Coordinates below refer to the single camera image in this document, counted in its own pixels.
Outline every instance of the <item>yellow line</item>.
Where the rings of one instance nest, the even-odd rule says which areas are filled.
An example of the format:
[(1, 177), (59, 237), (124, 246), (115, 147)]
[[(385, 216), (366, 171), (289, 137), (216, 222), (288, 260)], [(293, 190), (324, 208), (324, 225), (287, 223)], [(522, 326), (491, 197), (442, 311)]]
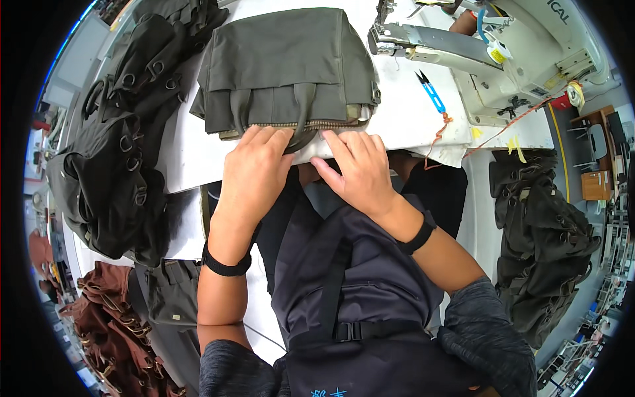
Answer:
[(556, 121), (556, 115), (554, 113), (554, 108), (549, 104), (549, 110), (551, 111), (551, 117), (554, 120), (554, 126), (556, 126), (556, 133), (558, 134), (558, 142), (560, 143), (560, 153), (562, 153), (562, 164), (565, 167), (565, 185), (566, 185), (566, 202), (570, 203), (569, 200), (569, 173), (566, 171), (566, 157), (565, 157), (565, 148), (562, 146), (562, 138), (560, 137), (560, 128), (558, 128), (558, 122)]
[(503, 17), (503, 14), (500, 13), (498, 8), (494, 4), (490, 4), (490, 6), (494, 9), (494, 11), (496, 11), (496, 14), (498, 14), (499, 17)]

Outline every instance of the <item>black wristband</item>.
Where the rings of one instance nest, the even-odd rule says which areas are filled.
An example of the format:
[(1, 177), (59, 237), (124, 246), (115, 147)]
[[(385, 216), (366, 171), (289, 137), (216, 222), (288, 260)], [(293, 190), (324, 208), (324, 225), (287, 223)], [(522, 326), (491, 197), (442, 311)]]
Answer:
[(256, 230), (253, 232), (253, 236), (251, 237), (249, 247), (247, 248), (247, 253), (241, 260), (238, 261), (238, 264), (236, 266), (223, 265), (222, 263), (214, 259), (214, 257), (212, 257), (210, 254), (209, 248), (207, 247), (207, 244), (208, 244), (207, 241), (205, 241), (205, 245), (203, 246), (203, 258), (202, 258), (203, 264), (207, 265), (207, 267), (209, 267), (211, 271), (213, 271), (214, 273), (220, 276), (236, 277), (236, 276), (242, 276), (245, 273), (247, 273), (247, 270), (249, 270), (251, 266), (250, 251), (254, 242), (256, 241), (258, 232), (260, 231), (260, 225), (261, 223), (258, 223), (258, 226), (256, 226)]
[(430, 211), (424, 211), (424, 223), (421, 225), (421, 229), (411, 241), (407, 243), (402, 243), (397, 241), (397, 245), (401, 252), (406, 255), (412, 255), (421, 248), (430, 238), (432, 231), (436, 229), (436, 223), (434, 223), (434, 219), (432, 218), (432, 214)]

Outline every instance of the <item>blue tube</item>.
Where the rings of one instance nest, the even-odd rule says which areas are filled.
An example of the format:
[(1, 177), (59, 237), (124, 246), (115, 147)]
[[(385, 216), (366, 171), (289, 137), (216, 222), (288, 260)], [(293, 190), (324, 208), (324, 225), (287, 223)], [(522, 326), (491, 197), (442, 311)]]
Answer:
[(478, 30), (478, 34), (481, 35), (481, 39), (485, 42), (485, 44), (489, 44), (490, 40), (485, 36), (483, 32), (483, 17), (485, 16), (485, 7), (481, 8), (481, 11), (478, 12), (478, 17), (476, 19), (476, 29)]

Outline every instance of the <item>metal zipper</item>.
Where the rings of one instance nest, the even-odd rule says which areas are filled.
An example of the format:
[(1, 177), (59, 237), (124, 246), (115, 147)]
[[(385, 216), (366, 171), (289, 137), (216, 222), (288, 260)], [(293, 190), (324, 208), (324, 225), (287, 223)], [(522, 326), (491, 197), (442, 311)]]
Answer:
[[(368, 124), (368, 120), (364, 120), (364, 121), (359, 121), (359, 120), (355, 120), (352, 121), (350, 123), (339, 123), (337, 121), (324, 121), (324, 120), (312, 120), (312, 121), (307, 121), (306, 123), (304, 123), (304, 127), (314, 127), (314, 126), (320, 126), (320, 127), (324, 127), (324, 128), (318, 128), (318, 130), (323, 130), (326, 128), (341, 128), (341, 127), (350, 127), (350, 126), (354, 126), (354, 127), (363, 127), (366, 124)], [(266, 126), (271, 126), (271, 127), (297, 127), (298, 123), (253, 123), (253, 124), (249, 124), (247, 126), (247, 128), (251, 127), (251, 126), (260, 126), (260, 127), (266, 127)], [(228, 135), (228, 134), (235, 134), (237, 133), (238, 130), (237, 129), (233, 129), (233, 130), (225, 130), (225, 131), (218, 131), (218, 132), (212, 132), (212, 133), (217, 133), (217, 134), (222, 134), (222, 135)]]

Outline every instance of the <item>brown bag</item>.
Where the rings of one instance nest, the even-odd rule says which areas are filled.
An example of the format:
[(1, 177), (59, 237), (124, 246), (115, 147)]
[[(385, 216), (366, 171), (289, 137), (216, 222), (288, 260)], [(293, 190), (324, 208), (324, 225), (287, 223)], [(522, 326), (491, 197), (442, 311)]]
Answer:
[(95, 270), (77, 280), (82, 296), (60, 310), (73, 317), (89, 366), (116, 397), (177, 397), (186, 392), (163, 369), (128, 302), (131, 268), (96, 261)]

